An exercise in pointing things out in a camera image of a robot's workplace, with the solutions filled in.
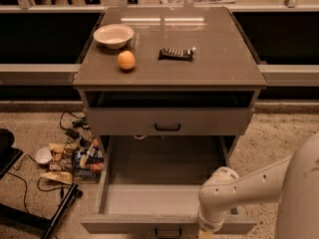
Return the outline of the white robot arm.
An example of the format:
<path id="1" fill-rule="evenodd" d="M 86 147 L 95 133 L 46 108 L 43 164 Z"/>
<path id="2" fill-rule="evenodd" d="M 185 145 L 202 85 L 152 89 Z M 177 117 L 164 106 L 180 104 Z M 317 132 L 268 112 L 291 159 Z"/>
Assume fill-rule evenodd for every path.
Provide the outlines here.
<path id="1" fill-rule="evenodd" d="M 274 239 L 319 239 L 319 134 L 294 152 L 240 177 L 218 168 L 198 192 L 199 227 L 215 233 L 228 210 L 247 204 L 278 204 Z"/>

